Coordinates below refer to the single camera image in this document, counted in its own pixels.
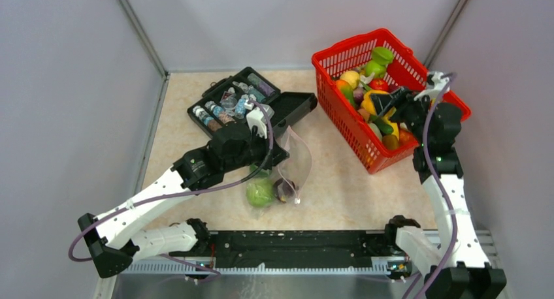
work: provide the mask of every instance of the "red plastic basket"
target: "red plastic basket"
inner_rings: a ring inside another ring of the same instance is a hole
[[[312,56],[312,64],[316,67],[319,104],[369,174],[377,173],[413,154],[414,148],[417,146],[417,142],[413,141],[394,151],[385,148],[361,115],[337,89],[332,79],[338,78],[345,71],[367,63],[371,59],[370,51],[376,46],[384,46],[395,55],[395,59],[387,67],[385,75],[385,80],[389,85],[406,86],[416,91],[425,89],[427,69],[414,57],[411,49],[403,45],[385,28],[348,38]],[[444,100],[455,104],[462,110],[462,121],[470,116],[469,107],[452,90],[444,95]]]

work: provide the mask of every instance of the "white wall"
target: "white wall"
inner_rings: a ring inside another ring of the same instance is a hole
[[[311,68],[332,44],[388,27],[424,60],[457,0],[129,0],[170,71]]]
[[[457,141],[474,218],[516,298],[552,298],[554,5],[471,0],[436,69],[473,110]]]
[[[0,41],[0,297],[90,298],[67,248],[131,195],[161,77],[117,0],[0,0]]]

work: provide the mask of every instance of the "clear plastic bag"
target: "clear plastic bag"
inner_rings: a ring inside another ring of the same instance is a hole
[[[280,138],[279,145],[289,153],[289,158],[270,172],[256,175],[246,186],[247,201],[256,209],[289,202],[300,204],[300,191],[312,170],[312,153],[290,126]]]

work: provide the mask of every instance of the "marble tabletop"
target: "marble tabletop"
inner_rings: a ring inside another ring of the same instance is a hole
[[[148,161],[144,185],[153,183],[189,150],[208,142],[186,110],[212,82],[237,72],[171,74]],[[281,91],[316,92],[314,70],[259,71]],[[423,228],[436,228],[431,203],[411,158],[370,175],[318,106],[293,126],[312,153],[312,171],[301,189],[301,203],[273,205],[259,213],[246,202],[246,186],[200,195],[176,205],[148,228],[199,218],[210,230],[376,230],[394,215],[416,219]],[[241,168],[223,183],[248,174]]]

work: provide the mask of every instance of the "black case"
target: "black case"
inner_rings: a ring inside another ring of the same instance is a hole
[[[233,82],[244,82],[247,85],[252,85],[248,81],[248,75],[254,73],[260,79],[262,79],[266,84],[275,89],[275,92],[270,96],[266,97],[261,103],[268,104],[275,111],[275,114],[271,117],[271,125],[273,126],[273,135],[275,137],[281,136],[288,126],[294,125],[305,115],[310,113],[318,105],[318,99],[314,93],[305,93],[305,92],[281,92],[274,84],[269,82],[258,72],[256,72],[251,67],[246,67],[238,74],[224,78],[219,82],[215,83],[210,89],[206,90],[202,94],[202,99],[196,102],[193,106],[190,106],[187,109],[187,113],[190,118],[210,137],[212,138],[214,132],[210,130],[203,122],[201,122],[196,115],[192,112],[195,106],[202,106],[208,114],[210,114],[217,122],[223,126],[223,123],[215,116],[211,111],[204,107],[204,104],[208,101],[214,101],[220,105],[221,97],[223,93],[227,91],[230,87],[235,89],[236,97],[239,99],[243,94],[243,90],[239,87],[233,85]],[[243,123],[245,126],[248,126],[246,123],[246,116],[243,119],[234,118],[237,123]]]

